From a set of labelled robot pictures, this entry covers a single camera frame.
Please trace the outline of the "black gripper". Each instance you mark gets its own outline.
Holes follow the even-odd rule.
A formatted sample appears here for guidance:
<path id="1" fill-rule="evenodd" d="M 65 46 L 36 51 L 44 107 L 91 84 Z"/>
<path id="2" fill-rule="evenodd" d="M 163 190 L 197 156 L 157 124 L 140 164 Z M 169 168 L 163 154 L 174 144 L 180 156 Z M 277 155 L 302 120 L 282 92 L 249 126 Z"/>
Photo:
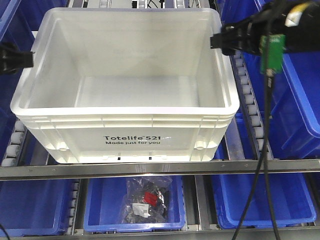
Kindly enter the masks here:
<path id="1" fill-rule="evenodd" d="M 260 12 L 249 17 L 249 23 L 226 24 L 220 33 L 210 37 L 210 48 L 221 49 L 225 56 L 236 52 L 260 55 L 260 40 L 266 34 L 267 21 L 274 3 L 266 3 Z M 285 53 L 318 52 L 320 50 L 320 2 L 290 0 L 272 22 L 271 33 L 284 35 Z"/>

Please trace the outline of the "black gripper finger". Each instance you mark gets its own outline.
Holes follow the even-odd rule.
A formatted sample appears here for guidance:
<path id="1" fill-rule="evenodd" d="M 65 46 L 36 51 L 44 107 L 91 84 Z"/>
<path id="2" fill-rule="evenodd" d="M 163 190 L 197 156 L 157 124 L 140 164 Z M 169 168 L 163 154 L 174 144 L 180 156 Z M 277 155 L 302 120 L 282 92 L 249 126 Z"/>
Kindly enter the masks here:
<path id="1" fill-rule="evenodd" d="M 34 66 L 32 51 L 20 51 L 11 42 L 0 43 L 0 74 L 11 75 L 20 69 L 32 68 Z"/>

